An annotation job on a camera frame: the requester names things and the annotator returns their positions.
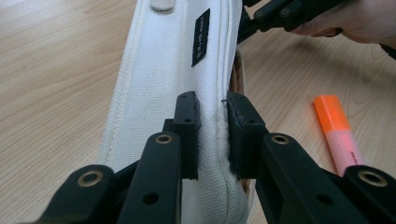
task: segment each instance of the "orange highlighter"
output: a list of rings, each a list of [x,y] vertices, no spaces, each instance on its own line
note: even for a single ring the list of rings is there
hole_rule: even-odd
[[[348,166],[363,165],[363,158],[337,96],[320,95],[314,104],[338,174],[343,176]]]

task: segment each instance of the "wood grain surface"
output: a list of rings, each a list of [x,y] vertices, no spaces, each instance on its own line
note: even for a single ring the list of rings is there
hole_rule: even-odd
[[[0,1],[0,223],[36,220],[73,171],[96,162],[134,5]],[[312,102],[336,94],[366,163],[396,176],[396,62],[378,45],[274,29],[239,49],[270,132],[334,172]],[[256,202],[249,223],[263,222]]]

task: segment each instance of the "black label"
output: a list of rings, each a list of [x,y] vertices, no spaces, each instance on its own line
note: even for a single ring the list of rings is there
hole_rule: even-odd
[[[195,21],[194,46],[192,48],[192,66],[206,55],[207,35],[209,34],[210,9]]]

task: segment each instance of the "orange cap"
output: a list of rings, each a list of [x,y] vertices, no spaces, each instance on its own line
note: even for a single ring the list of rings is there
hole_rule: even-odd
[[[337,96],[320,95],[315,99],[314,104],[323,132],[350,131],[347,117]]]

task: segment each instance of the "human hand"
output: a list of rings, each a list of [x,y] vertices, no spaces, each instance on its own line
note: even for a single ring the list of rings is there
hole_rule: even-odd
[[[297,35],[331,36],[336,28],[359,43],[396,49],[396,0],[347,0],[291,31]]]

